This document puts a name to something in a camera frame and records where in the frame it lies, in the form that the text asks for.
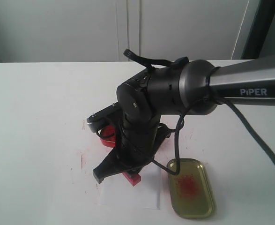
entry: metal tray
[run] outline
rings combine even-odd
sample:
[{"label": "metal tray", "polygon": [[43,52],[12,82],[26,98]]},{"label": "metal tray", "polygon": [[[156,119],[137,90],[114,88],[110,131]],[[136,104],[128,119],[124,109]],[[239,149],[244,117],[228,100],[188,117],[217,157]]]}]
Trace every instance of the metal tray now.
[{"label": "metal tray", "polygon": [[[204,165],[192,158],[182,158],[180,164],[178,176],[168,174],[173,209],[182,218],[211,216],[215,201]],[[176,159],[169,161],[167,167],[175,171]]]}]

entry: white table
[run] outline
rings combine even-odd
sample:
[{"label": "white table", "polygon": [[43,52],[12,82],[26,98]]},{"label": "white table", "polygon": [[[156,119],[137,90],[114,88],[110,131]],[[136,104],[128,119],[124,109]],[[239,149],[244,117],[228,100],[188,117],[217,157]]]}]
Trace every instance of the white table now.
[{"label": "white table", "polygon": [[[141,69],[134,62],[0,64],[0,225],[275,224],[275,167],[225,105],[187,117],[180,133],[181,157],[208,171],[212,218],[178,217],[164,172],[160,210],[98,205],[92,169],[109,148],[84,121],[115,102],[116,87]],[[275,152],[275,107],[238,107]],[[175,127],[177,119],[162,121]],[[156,155],[164,165],[172,158],[173,136]]]}]

